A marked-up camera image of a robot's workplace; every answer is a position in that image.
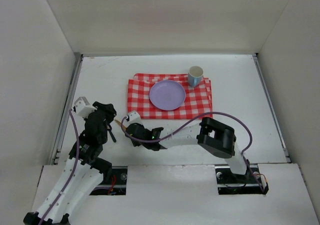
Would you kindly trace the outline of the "gold fork green handle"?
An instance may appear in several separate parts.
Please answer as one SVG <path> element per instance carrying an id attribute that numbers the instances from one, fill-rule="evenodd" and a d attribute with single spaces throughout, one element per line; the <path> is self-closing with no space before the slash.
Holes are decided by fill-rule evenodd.
<path id="1" fill-rule="evenodd" d="M 116 137 L 114 136 L 114 134 L 113 134 L 113 132 L 112 132 L 112 126 L 111 126 L 109 123 L 107 123 L 106 128 L 107 128 L 107 131 L 108 131 L 109 134 L 110 134 L 110 137 L 111 137 L 112 141 L 113 141 L 114 143 L 116 143 L 116 142 L 117 142 L 117 139 L 116 139 Z"/>

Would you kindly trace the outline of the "gold knife green handle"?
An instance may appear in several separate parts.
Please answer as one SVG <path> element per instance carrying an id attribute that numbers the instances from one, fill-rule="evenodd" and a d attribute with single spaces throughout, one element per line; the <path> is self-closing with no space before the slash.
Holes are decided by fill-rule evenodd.
<path id="1" fill-rule="evenodd" d="M 115 121 L 122 129 L 124 129 L 124 130 L 127 129 L 127 128 L 122 124 L 121 121 L 119 121 L 119 120 L 117 120 L 117 119 L 115 119 L 114 121 Z"/>

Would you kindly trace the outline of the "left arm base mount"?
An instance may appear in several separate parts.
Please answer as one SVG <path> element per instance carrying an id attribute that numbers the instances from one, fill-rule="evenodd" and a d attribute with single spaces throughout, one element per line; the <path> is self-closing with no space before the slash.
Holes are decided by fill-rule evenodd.
<path id="1" fill-rule="evenodd" d="M 103 181 L 93 189 L 91 196 L 124 196 L 127 193 L 128 167 L 113 166 Z"/>

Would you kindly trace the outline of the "red white checkered cloth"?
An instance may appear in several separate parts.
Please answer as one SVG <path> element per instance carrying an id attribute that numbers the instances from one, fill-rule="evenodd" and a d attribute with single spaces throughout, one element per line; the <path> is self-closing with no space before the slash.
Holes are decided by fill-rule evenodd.
<path id="1" fill-rule="evenodd" d="M 153 85 L 162 80 L 178 82 L 186 92 L 184 103 L 173 111 L 155 107 L 149 98 Z M 191 87 L 188 75 L 137 73 L 128 80 L 127 111 L 136 111 L 142 119 L 189 120 L 213 110 L 211 80 L 203 78 L 199 85 Z"/>

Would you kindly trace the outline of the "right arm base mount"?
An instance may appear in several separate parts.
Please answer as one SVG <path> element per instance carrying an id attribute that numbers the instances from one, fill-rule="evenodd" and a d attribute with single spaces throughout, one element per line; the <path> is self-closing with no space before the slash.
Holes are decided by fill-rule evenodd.
<path id="1" fill-rule="evenodd" d="M 219 195 L 266 195 L 269 184 L 257 164 L 250 165 L 245 175 L 234 174 L 229 166 L 216 166 L 216 182 Z"/>

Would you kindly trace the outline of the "blue white mug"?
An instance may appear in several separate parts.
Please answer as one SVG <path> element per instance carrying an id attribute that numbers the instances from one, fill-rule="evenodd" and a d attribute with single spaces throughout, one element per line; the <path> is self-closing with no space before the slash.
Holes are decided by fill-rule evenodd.
<path id="1" fill-rule="evenodd" d="M 192 66 L 188 71 L 188 84 L 191 87 L 196 87 L 203 79 L 204 71 L 200 66 Z"/>

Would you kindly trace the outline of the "purple plastic plate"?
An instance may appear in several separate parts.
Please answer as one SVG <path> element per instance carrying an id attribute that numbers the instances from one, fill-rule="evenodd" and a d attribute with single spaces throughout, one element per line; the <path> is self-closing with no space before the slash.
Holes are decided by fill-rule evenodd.
<path id="1" fill-rule="evenodd" d="M 173 111 L 183 105 L 186 91 L 183 86 L 173 80 L 156 82 L 149 91 L 150 102 L 163 111 Z"/>

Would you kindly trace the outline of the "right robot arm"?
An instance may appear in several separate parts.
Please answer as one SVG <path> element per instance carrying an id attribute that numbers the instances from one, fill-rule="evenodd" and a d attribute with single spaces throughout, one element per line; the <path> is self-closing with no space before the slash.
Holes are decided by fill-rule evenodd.
<path id="1" fill-rule="evenodd" d="M 208 116 L 190 125 L 193 121 L 191 119 L 176 130 L 163 127 L 149 130 L 142 123 L 130 119 L 121 129 L 134 146 L 152 151 L 199 145 L 214 157 L 224 159 L 233 174 L 244 176 L 247 165 L 238 148 L 235 130 Z"/>

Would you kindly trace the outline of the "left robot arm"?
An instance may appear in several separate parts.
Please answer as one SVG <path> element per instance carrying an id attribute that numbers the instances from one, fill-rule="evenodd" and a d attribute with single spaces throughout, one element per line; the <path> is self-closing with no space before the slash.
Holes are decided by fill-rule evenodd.
<path id="1" fill-rule="evenodd" d="M 75 115 L 83 118 L 84 130 L 78 132 L 73 125 L 76 141 L 65 167 L 39 208 L 25 215 L 25 225 L 71 224 L 86 198 L 112 172 L 112 164 L 99 155 L 108 141 L 108 126 L 117 115 L 114 106 L 97 101 L 89 104 L 80 97 L 69 110 L 72 123 Z"/>

